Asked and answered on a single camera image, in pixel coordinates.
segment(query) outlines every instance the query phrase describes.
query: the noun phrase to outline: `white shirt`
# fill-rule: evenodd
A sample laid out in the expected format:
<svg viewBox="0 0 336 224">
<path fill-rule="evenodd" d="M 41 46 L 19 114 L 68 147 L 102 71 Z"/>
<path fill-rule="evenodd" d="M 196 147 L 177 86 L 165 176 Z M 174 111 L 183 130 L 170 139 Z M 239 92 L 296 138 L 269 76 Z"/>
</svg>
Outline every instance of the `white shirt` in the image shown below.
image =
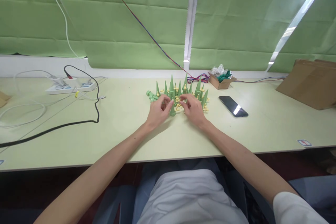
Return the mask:
<svg viewBox="0 0 336 224">
<path fill-rule="evenodd" d="M 328 224 L 299 196 L 281 192 L 273 200 L 277 224 Z M 156 182 L 138 224 L 248 224 L 210 170 L 173 171 Z"/>
</svg>

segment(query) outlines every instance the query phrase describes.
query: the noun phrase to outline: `person's right hand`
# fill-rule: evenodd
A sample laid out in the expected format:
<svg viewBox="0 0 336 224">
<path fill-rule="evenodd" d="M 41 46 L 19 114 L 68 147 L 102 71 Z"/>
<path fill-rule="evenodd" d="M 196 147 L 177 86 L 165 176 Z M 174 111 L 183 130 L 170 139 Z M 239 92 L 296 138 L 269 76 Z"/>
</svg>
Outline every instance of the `person's right hand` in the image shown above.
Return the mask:
<svg viewBox="0 0 336 224">
<path fill-rule="evenodd" d="M 182 94 L 180 95 L 180 100 L 186 116 L 193 124 L 200 127 L 208 121 L 204 116 L 201 102 L 195 96 L 192 94 Z"/>
</svg>

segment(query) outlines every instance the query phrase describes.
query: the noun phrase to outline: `white sleeve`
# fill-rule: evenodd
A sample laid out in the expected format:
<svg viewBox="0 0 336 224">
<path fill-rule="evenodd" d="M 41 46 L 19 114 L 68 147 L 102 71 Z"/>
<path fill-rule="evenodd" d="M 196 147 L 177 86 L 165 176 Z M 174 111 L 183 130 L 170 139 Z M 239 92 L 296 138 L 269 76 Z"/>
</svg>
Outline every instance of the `white sleeve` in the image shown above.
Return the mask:
<svg viewBox="0 0 336 224">
<path fill-rule="evenodd" d="M 291 192 L 274 197 L 273 211 L 277 224 L 328 224 L 304 199 Z"/>
</svg>

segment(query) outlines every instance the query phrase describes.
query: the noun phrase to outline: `person's left hand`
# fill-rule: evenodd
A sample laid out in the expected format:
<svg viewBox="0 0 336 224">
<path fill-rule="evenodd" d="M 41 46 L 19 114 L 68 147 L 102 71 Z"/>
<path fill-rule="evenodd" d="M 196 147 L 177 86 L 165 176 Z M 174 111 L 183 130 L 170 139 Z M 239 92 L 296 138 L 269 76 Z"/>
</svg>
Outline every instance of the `person's left hand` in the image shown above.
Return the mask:
<svg viewBox="0 0 336 224">
<path fill-rule="evenodd" d="M 150 104 L 151 108 L 145 122 L 150 130 L 154 130 L 169 117 L 169 112 L 173 105 L 173 100 L 170 100 L 165 94 L 162 94 L 158 100 Z"/>
</svg>

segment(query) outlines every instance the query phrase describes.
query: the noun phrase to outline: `black cable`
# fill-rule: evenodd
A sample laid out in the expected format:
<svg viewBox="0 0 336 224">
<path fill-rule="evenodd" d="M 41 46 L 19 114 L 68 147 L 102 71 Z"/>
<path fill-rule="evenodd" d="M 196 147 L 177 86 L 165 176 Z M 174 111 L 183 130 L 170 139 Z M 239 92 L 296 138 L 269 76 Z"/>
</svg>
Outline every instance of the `black cable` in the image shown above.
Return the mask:
<svg viewBox="0 0 336 224">
<path fill-rule="evenodd" d="M 74 66 L 72 66 L 72 65 L 66 65 L 65 67 L 64 67 L 64 72 L 66 73 L 66 75 L 67 76 L 70 76 L 68 73 L 67 73 L 67 71 L 65 70 L 65 68 L 66 67 L 73 67 L 73 68 L 75 68 L 75 69 L 77 69 L 77 70 L 79 70 L 79 71 L 81 71 L 81 72 L 83 72 L 83 73 L 85 73 L 86 75 L 88 75 L 90 78 L 92 78 L 95 82 L 96 82 L 96 84 L 97 84 L 97 101 L 94 103 L 94 107 L 96 108 L 96 111 L 97 111 L 97 120 L 96 121 L 94 121 L 94 120 L 88 120 L 88 121 L 78 121 L 78 122 L 70 122 L 70 123 L 67 123 L 67 124 L 62 124 L 62 125 L 59 125 L 59 126 L 56 126 L 56 127 L 54 127 L 54 128 L 50 128 L 50 129 L 47 129 L 47 130 L 45 130 L 45 131 L 42 131 L 41 133 L 38 133 L 38 134 L 36 134 L 36 135 L 34 135 L 34 136 L 31 136 L 31 137 L 28 137 L 28 138 L 24 138 L 24 139 L 20 139 L 20 140 L 17 140 L 17 141 L 13 141 L 13 142 L 7 142 L 7 143 L 0 143 L 0 148 L 3 148 L 3 147 L 8 147 L 8 146 L 13 146 L 13 145 L 18 145 L 18 144 L 22 144 L 22 143 L 24 143 L 24 142 L 28 142 L 28 141 L 30 141 L 30 140 L 33 140 L 33 139 L 35 139 L 35 138 L 37 138 L 37 137 L 40 137 L 40 136 L 42 136 L 42 135 L 44 135 L 44 134 L 47 134 L 47 133 L 49 133 L 49 132 L 51 132 L 51 131 L 54 131 L 54 130 L 58 130 L 59 128 L 63 128 L 63 127 L 66 127 L 66 126 L 70 126 L 70 125 L 75 125 L 75 124 L 82 124 L 82 123 L 99 123 L 99 110 L 98 110 L 98 108 L 97 108 L 97 103 L 99 102 L 99 97 L 98 97 L 98 95 L 99 95 L 99 85 L 98 85 L 98 82 L 95 80 L 95 78 L 93 78 L 91 75 L 89 75 L 88 73 L 86 73 L 86 72 L 84 72 L 83 70 L 80 70 L 80 69 L 78 69 L 77 67 L 74 67 Z"/>
</svg>

